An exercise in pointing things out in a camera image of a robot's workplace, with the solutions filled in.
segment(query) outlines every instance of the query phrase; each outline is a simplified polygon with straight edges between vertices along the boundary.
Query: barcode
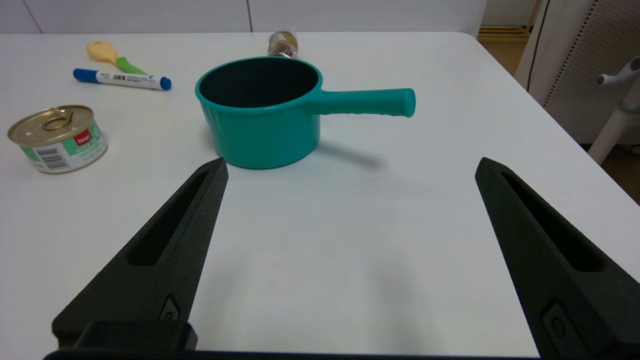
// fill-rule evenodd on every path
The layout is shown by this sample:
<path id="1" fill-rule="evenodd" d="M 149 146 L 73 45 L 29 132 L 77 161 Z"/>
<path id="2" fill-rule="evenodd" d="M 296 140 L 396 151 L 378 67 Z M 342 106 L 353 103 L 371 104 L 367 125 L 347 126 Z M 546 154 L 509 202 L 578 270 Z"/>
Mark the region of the barcode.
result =
<path id="1" fill-rule="evenodd" d="M 36 152 L 44 164 L 47 165 L 49 170 L 60 170 L 61 168 L 69 167 L 69 164 L 67 164 L 56 148 L 36 150 Z"/>

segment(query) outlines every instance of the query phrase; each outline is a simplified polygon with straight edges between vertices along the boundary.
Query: teal saucepan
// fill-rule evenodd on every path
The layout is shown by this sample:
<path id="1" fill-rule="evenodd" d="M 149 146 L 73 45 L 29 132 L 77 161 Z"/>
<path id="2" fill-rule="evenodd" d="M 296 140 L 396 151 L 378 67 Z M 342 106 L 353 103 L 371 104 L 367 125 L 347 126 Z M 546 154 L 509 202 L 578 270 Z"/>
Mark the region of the teal saucepan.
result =
<path id="1" fill-rule="evenodd" d="M 219 156 L 247 168 L 288 165 L 308 155 L 320 137 L 319 116 L 338 113 L 411 117 L 410 88 L 329 92 L 322 74 L 297 59 L 237 60 L 204 74 L 196 96 Z"/>

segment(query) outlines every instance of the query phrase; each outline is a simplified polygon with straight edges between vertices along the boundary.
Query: can lid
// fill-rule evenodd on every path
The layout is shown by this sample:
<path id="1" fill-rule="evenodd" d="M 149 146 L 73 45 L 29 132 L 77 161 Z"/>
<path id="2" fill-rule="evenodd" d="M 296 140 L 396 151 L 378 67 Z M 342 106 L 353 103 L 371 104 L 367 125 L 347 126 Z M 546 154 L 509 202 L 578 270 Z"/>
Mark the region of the can lid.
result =
<path id="1" fill-rule="evenodd" d="M 18 145 L 43 146 L 78 135 L 92 123 L 93 110 L 86 106 L 56 106 L 16 122 L 7 136 Z"/>

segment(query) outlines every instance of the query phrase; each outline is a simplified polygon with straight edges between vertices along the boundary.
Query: black cable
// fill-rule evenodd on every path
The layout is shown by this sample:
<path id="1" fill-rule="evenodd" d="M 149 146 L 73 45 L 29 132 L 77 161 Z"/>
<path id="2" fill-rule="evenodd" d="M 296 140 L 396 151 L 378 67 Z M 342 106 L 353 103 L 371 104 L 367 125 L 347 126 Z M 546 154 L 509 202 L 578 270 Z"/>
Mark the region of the black cable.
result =
<path id="1" fill-rule="evenodd" d="M 529 79 L 527 80 L 527 92 L 529 92 L 529 86 L 531 85 L 531 73 L 533 72 L 533 64 L 536 62 L 536 55 L 538 53 L 538 44 L 540 43 L 540 35 L 542 34 L 542 27 L 545 24 L 547 18 L 547 10 L 549 10 L 549 4 L 551 0 L 547 1 L 545 6 L 545 12 L 542 14 L 542 21 L 540 21 L 540 31 L 538 31 L 538 38 L 536 39 L 536 47 L 533 48 L 533 58 L 531 59 L 531 68 L 529 69 Z"/>

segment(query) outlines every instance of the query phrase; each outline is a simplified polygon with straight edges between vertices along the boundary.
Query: pegboard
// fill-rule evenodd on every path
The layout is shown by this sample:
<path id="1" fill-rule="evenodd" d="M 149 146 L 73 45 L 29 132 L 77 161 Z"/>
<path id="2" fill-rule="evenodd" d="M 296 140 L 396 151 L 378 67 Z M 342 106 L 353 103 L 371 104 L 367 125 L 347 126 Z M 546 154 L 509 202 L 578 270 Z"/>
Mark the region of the pegboard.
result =
<path id="1" fill-rule="evenodd" d="M 593 1 L 544 108 L 578 142 L 593 142 L 633 85 L 599 87 L 596 78 L 617 74 L 634 56 L 640 56 L 640 1 Z M 622 140 L 640 143 L 640 120 Z"/>

